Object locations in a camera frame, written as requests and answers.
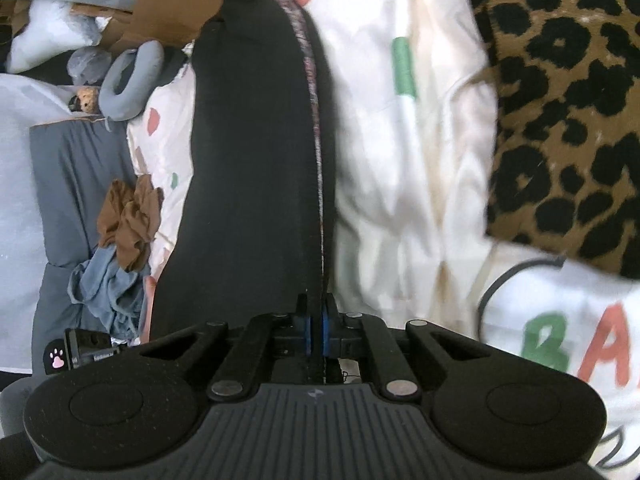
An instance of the leopard print pillow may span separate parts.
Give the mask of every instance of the leopard print pillow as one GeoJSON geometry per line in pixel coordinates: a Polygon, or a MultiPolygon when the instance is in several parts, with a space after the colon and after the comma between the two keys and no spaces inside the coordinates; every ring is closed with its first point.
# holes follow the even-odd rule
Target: leopard print pillow
{"type": "Polygon", "coordinates": [[[640,278],[640,0],[471,0],[497,81],[488,234],[640,278]]]}

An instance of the speckled strap edge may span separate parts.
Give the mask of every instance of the speckled strap edge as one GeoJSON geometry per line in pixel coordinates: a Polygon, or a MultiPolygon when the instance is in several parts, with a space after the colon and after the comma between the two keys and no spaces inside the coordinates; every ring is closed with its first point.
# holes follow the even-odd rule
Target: speckled strap edge
{"type": "Polygon", "coordinates": [[[324,276],[324,183],[322,176],[322,150],[320,145],[320,113],[318,110],[318,88],[316,85],[316,62],[311,43],[306,34],[306,21],[295,0],[274,0],[284,10],[296,34],[304,55],[306,81],[311,97],[311,116],[314,124],[314,144],[316,147],[316,171],[318,173],[318,206],[320,213],[320,251],[322,276],[324,276]]]}

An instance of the gray pillow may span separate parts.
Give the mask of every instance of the gray pillow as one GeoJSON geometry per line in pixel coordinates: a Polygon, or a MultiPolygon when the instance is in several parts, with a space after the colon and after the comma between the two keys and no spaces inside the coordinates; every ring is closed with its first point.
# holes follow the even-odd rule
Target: gray pillow
{"type": "Polygon", "coordinates": [[[140,115],[149,96],[156,88],[164,63],[164,49],[159,41],[147,41],[139,49],[126,50],[113,62],[104,77],[98,96],[98,106],[105,117],[128,121],[140,115]],[[131,64],[133,72],[121,92],[119,83],[131,64]]]}

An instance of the white blanket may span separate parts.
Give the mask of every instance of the white blanket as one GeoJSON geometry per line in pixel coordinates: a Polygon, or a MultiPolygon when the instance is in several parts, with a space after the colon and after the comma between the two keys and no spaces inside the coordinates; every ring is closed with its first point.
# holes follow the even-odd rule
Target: white blanket
{"type": "Polygon", "coordinates": [[[162,189],[160,228],[151,244],[149,266],[157,280],[174,250],[182,208],[193,176],[191,127],[196,79],[191,65],[154,90],[139,117],[129,121],[127,140],[136,174],[148,173],[162,189]]]}
{"type": "MultiPolygon", "coordinates": [[[[341,309],[474,336],[484,291],[551,256],[484,236],[497,110],[468,0],[298,1],[336,86],[341,309]]],[[[486,342],[578,375],[604,398],[609,427],[592,463],[615,480],[640,474],[639,290],[573,262],[537,267],[503,285],[484,316],[486,342]]]]}
{"type": "Polygon", "coordinates": [[[0,370],[31,373],[31,329],[47,263],[29,128],[69,118],[73,93],[0,74],[0,370]]]}

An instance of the pink paw print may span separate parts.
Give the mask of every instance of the pink paw print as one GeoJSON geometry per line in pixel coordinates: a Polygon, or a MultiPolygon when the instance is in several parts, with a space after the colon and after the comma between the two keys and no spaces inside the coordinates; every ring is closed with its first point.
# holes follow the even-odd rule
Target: pink paw print
{"type": "Polygon", "coordinates": [[[57,370],[58,368],[62,368],[65,365],[64,359],[62,356],[64,355],[64,351],[61,348],[58,350],[57,348],[53,349],[53,352],[49,353],[49,357],[52,361],[52,366],[57,370]]]}

